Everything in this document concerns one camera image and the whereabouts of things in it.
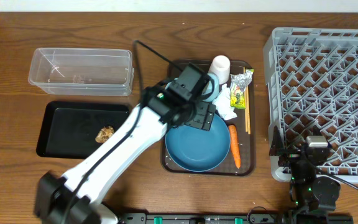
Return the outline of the white napkin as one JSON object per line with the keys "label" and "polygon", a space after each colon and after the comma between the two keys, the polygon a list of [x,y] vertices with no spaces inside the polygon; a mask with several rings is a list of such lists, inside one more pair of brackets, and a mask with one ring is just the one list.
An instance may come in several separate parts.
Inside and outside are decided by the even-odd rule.
{"label": "white napkin", "polygon": [[226,84],[221,86],[221,91],[212,103],[216,106],[216,110],[223,120],[228,121],[237,117],[234,107],[230,105],[230,89]]}

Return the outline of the yellow green snack wrapper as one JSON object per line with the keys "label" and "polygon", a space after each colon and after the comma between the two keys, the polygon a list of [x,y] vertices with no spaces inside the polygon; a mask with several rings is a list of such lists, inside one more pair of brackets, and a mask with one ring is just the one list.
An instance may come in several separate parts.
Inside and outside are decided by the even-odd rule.
{"label": "yellow green snack wrapper", "polygon": [[243,73],[231,74],[230,106],[237,109],[246,108],[244,92],[252,81],[254,70],[244,68]]}

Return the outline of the orange carrot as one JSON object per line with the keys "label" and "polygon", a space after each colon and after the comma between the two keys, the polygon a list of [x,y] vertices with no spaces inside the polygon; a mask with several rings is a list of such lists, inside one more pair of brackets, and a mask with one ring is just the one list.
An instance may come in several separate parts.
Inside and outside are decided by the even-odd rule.
{"label": "orange carrot", "polygon": [[241,154],[239,150],[239,141],[237,135],[237,128],[235,125],[228,126],[230,138],[231,138],[231,152],[234,159],[235,166],[241,168]]}

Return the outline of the brown food scrap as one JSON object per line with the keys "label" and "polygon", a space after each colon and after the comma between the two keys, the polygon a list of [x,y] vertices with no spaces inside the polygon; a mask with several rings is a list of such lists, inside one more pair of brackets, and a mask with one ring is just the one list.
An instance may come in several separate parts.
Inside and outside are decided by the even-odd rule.
{"label": "brown food scrap", "polygon": [[112,126],[103,127],[98,135],[95,137],[95,141],[97,143],[103,144],[105,143],[113,134],[115,130]]}

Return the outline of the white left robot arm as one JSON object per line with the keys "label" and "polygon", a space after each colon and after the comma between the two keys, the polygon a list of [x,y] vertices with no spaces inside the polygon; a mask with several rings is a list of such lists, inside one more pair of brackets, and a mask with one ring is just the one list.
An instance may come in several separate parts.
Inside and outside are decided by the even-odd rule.
{"label": "white left robot arm", "polygon": [[147,87],[124,124],[92,155],[61,177],[47,172],[37,186],[34,213],[42,223],[117,223],[103,199],[117,178],[172,126],[195,119],[219,85],[163,80]]}

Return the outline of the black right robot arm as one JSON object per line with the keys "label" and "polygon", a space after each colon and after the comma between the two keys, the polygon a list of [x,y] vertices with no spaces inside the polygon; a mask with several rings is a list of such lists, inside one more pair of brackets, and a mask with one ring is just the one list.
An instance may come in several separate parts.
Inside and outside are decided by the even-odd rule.
{"label": "black right robot arm", "polygon": [[336,209],[341,186],[330,177],[319,177],[316,169],[326,162],[331,148],[318,128],[294,149],[285,147],[279,129],[273,129],[269,155],[278,158],[278,166],[290,169],[290,200],[296,204],[279,214],[276,223],[329,222],[328,213]]}

